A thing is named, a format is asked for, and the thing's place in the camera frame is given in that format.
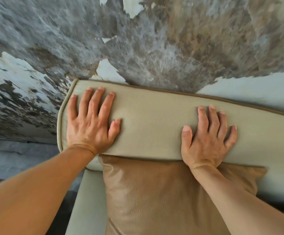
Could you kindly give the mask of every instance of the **peeling wallpaper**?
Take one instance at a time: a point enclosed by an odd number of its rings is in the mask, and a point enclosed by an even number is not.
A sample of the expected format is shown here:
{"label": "peeling wallpaper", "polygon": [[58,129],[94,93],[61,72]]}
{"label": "peeling wallpaper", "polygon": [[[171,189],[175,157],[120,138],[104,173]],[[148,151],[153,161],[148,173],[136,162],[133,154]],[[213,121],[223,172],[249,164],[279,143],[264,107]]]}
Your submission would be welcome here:
{"label": "peeling wallpaper", "polygon": [[284,111],[284,0],[0,0],[0,138],[55,142],[91,77]]}

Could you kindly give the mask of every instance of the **person's left arm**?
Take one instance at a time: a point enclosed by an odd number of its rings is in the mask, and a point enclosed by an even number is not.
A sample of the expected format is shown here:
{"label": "person's left arm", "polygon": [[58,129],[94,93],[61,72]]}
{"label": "person's left arm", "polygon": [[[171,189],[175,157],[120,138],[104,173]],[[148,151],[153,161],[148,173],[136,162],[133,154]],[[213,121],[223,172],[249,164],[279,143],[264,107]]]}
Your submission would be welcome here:
{"label": "person's left arm", "polygon": [[120,130],[120,119],[108,129],[115,96],[111,92],[98,112],[104,88],[88,88],[76,112],[77,96],[68,105],[66,150],[0,183],[0,234],[45,234],[78,173],[96,154],[107,150]]}

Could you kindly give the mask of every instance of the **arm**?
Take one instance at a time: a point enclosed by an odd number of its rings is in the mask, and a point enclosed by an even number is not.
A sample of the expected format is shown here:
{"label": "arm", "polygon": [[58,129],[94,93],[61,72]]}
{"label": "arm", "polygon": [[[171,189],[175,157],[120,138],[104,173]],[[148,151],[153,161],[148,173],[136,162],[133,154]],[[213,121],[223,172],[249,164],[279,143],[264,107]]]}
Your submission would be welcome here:
{"label": "arm", "polygon": [[104,88],[85,91],[76,112],[77,96],[69,100],[66,150],[50,160],[0,183],[0,234],[45,234],[78,173],[113,143],[120,119],[108,130],[114,93],[98,113]]}
{"label": "arm", "polygon": [[191,128],[182,131],[181,154],[196,180],[209,194],[232,235],[284,234],[284,214],[226,179],[217,166],[237,140],[237,128],[227,134],[225,112],[217,116],[209,107],[209,119],[203,107],[198,109],[199,124],[192,141]]}

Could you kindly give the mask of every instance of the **person's left hand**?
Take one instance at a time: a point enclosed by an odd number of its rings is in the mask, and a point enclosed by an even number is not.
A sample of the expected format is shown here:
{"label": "person's left hand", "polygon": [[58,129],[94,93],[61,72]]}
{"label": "person's left hand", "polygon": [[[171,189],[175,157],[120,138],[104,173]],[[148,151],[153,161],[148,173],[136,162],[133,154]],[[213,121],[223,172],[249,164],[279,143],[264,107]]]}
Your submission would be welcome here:
{"label": "person's left hand", "polygon": [[68,106],[68,147],[89,150],[93,155],[105,152],[120,131],[121,119],[114,120],[108,129],[108,117],[114,92],[110,92],[98,112],[104,87],[99,87],[91,98],[93,88],[89,87],[82,96],[79,113],[76,111],[77,96],[72,95]]}

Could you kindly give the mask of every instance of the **fingernail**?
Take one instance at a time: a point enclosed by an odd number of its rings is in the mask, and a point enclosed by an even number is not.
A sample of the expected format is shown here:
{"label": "fingernail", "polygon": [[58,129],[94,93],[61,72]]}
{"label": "fingernail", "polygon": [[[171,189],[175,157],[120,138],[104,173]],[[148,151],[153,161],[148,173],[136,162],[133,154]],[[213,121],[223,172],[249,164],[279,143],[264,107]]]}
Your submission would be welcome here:
{"label": "fingernail", "polygon": [[121,119],[116,119],[116,120],[115,120],[115,123],[116,123],[116,124],[120,124],[120,122],[121,122]]}
{"label": "fingernail", "polygon": [[187,125],[183,126],[182,131],[190,131],[190,130],[191,130],[191,128],[189,126],[187,126]]}

